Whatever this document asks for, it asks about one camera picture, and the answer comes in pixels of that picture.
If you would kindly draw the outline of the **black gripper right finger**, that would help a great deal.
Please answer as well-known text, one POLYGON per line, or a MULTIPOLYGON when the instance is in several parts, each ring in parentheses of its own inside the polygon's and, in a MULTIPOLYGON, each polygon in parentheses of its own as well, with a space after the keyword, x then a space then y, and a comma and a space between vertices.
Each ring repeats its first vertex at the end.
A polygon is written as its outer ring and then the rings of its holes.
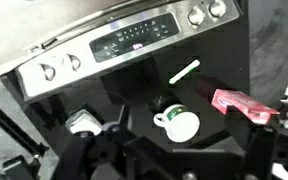
POLYGON ((277 132, 270 126, 255 124, 234 106, 228 107, 225 126, 245 151, 243 180, 271 180, 277 132))

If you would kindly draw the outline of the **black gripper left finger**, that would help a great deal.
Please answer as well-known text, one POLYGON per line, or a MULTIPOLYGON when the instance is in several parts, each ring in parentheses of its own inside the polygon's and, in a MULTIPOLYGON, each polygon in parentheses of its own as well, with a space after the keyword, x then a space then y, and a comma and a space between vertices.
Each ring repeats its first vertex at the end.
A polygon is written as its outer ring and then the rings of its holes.
POLYGON ((125 178, 123 146, 130 140, 131 132, 119 124, 107 125, 98 135, 90 131, 75 133, 60 156, 52 180, 91 180, 103 164, 125 178))

